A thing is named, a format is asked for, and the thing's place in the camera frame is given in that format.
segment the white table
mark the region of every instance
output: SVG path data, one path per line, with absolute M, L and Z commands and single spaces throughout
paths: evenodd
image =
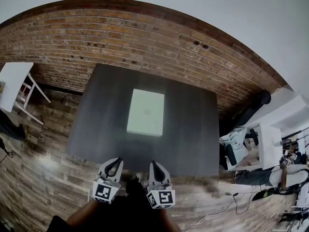
M 281 130 L 269 125 L 259 124 L 253 128 L 258 133 L 259 163 L 251 166 L 236 166 L 229 170 L 268 169 L 279 165 L 283 155 L 281 145 Z
M 33 63 L 25 63 L 25 62 L 11 62 L 6 63 L 4 65 L 4 67 L 0 72 L 0 82 L 4 82 L 4 89 L 3 92 L 0 94 L 0 108 L 10 113 L 13 109 L 13 106 L 15 105 L 20 110 L 29 115 L 31 118 L 33 118 L 34 120 L 43 125 L 42 121 L 37 119 L 35 116 L 33 116 L 26 110 L 28 101 L 35 87 L 47 99 L 47 101 L 51 103 L 51 101 L 47 98 L 47 96 L 43 93 L 43 91 L 40 89 L 40 87 L 37 85 L 37 83 L 30 75 L 29 71 L 31 70 L 32 66 Z M 25 78 L 27 76 L 32 81 L 33 83 L 32 86 L 24 83 Z M 18 94 L 21 93 L 20 88 L 22 87 L 22 85 L 24 85 L 25 88 L 30 89 L 26 98 L 18 97 Z M 24 104 L 23 105 L 20 104 L 19 102 L 16 101 L 16 99 L 19 99 L 20 101 L 24 102 Z

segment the wooden floor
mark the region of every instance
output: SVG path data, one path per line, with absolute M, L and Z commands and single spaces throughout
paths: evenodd
M 52 217 L 66 219 L 91 199 L 92 181 L 99 164 L 71 157 L 65 153 L 67 138 L 80 96 L 47 91 L 52 104 L 35 97 L 29 109 L 42 116 L 44 126 L 13 111 L 13 122 L 22 122 L 28 134 L 20 142 L 1 135 L 14 158 L 0 163 L 0 221 L 14 231 L 46 231 Z M 0 150 L 0 159 L 5 154 Z M 284 209 L 295 202 L 295 196 L 271 196 L 250 203 L 242 215 L 235 212 L 233 194 L 239 202 L 238 212 L 246 210 L 251 192 L 259 187 L 229 184 L 220 178 L 176 177 L 176 205 L 170 209 L 180 228 L 185 230 L 202 217 L 211 214 L 194 227 L 198 232 L 271 231 Z

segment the dark gray table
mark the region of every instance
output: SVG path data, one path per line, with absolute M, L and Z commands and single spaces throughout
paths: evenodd
M 127 133 L 133 89 L 165 95 L 163 135 Z M 167 78 L 97 64 L 73 123 L 67 152 L 103 163 L 122 157 L 124 169 L 147 172 L 151 160 L 172 175 L 217 175 L 216 94 Z

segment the brick wall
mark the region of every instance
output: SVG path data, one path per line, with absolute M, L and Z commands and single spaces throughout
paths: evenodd
M 83 91 L 96 63 L 217 93 L 220 115 L 286 82 L 245 45 L 196 18 L 129 0 L 67 0 L 0 25 L 0 63 L 32 61 L 38 82 Z

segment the white chair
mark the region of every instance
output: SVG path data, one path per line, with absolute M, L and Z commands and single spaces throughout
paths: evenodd
M 45 99 L 49 103 L 51 103 L 51 101 L 43 93 L 43 91 L 40 89 L 38 84 L 34 81 L 31 74 L 29 73 L 32 66 L 33 63 L 24 62 L 12 62 L 6 63 L 4 65 L 0 72 L 0 82 L 4 83 L 4 89 L 0 94 L 0 108 L 10 113 L 13 109 L 13 106 L 15 105 L 17 108 L 25 112 L 31 118 L 43 125 L 42 121 L 37 119 L 26 110 L 28 101 L 35 87 L 45 97 Z M 32 85 L 28 85 L 24 82 L 27 76 L 32 81 Z M 16 101 L 16 99 L 19 99 L 24 104 L 20 104 Z

